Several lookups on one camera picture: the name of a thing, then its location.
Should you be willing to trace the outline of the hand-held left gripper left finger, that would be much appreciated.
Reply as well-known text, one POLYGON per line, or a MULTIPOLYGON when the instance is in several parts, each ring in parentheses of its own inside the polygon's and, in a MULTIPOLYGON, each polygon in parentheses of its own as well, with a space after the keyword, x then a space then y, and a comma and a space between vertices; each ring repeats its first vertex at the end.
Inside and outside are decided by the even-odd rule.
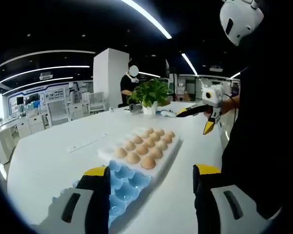
POLYGON ((107 234, 111 195, 107 166, 86 171, 77 185, 53 198, 39 234, 107 234))

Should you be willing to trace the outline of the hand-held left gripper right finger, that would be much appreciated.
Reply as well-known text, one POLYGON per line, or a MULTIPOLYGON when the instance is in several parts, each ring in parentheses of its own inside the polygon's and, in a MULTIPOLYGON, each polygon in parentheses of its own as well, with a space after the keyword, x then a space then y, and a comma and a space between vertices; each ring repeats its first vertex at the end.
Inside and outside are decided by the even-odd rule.
POLYGON ((200 234, 263 234, 282 210, 261 210, 217 167, 195 164, 192 178, 200 234))

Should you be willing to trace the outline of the person's right hand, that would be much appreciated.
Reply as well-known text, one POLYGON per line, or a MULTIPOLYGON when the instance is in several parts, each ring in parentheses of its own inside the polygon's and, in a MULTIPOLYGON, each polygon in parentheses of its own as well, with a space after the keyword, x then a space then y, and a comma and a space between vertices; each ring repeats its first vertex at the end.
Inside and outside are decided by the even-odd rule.
POLYGON ((239 109, 240 96, 230 97, 228 100, 224 100, 221 107, 221 115, 225 115, 231 110, 239 109))

